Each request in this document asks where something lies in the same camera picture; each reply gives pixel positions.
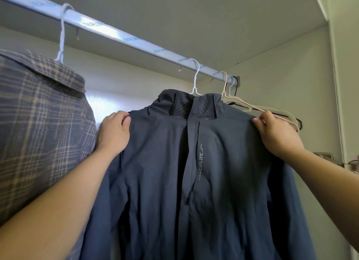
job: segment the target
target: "closet rod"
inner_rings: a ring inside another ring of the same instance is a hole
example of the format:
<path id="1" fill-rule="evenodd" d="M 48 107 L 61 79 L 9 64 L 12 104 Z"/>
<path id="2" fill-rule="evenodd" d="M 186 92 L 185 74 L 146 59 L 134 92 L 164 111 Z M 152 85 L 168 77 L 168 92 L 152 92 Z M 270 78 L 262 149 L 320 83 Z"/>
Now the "closet rod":
<path id="1" fill-rule="evenodd" d="M 56 19 L 60 21 L 60 13 L 62 6 L 51 2 L 49 0 L 4 0 L 9 3 L 15 4 L 17 6 L 23 7 L 28 10 L 32 10 L 44 16 Z M 92 32 L 94 34 L 100 35 L 115 42 L 122 43 L 124 45 L 130 46 L 134 49 L 146 52 L 158 58 L 165 59 L 167 61 L 173 62 L 180 66 L 184 66 L 188 69 L 196 71 L 198 67 L 193 60 L 190 60 L 186 57 L 168 51 L 160 46 L 149 43 L 145 40 L 137 38 L 131 34 L 123 32 L 119 29 L 116 29 L 110 25 L 99 22 L 95 19 L 92 19 L 88 16 L 85 16 L 81 13 L 68 9 L 65 12 L 64 16 L 65 23 L 72 25 L 74 27 Z M 215 79 L 225 81 L 224 74 L 209 68 L 207 66 L 200 64 L 200 73 L 207 76 L 213 77 Z M 233 83 L 234 78 L 228 76 L 228 84 Z"/>

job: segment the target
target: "hand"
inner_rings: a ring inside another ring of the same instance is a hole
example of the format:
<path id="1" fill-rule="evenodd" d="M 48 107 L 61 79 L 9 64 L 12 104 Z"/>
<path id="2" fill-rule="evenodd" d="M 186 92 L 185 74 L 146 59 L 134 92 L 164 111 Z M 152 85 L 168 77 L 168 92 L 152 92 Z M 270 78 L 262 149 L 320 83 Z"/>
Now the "hand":
<path id="1" fill-rule="evenodd" d="M 106 116 L 100 125 L 97 150 L 116 157 L 128 144 L 130 123 L 128 112 L 118 111 Z"/>
<path id="2" fill-rule="evenodd" d="M 288 122 L 275 118 L 271 112 L 262 113 L 259 118 L 253 118 L 253 122 L 266 148 L 282 160 L 286 160 L 291 153 L 304 149 L 294 128 Z"/>

